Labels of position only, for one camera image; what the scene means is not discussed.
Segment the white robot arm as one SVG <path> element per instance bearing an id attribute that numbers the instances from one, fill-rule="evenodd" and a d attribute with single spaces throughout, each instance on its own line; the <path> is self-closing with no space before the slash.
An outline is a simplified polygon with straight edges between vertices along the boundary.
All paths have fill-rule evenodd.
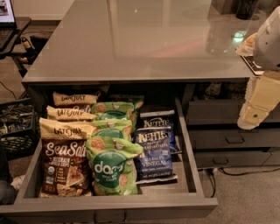
<path id="1" fill-rule="evenodd" d="M 243 130 L 259 126 L 280 102 L 280 6 L 271 12 L 257 33 L 242 42 L 236 53 L 248 56 L 248 44 L 252 45 L 254 62 L 264 72 L 248 80 L 245 102 L 237 121 Z"/>

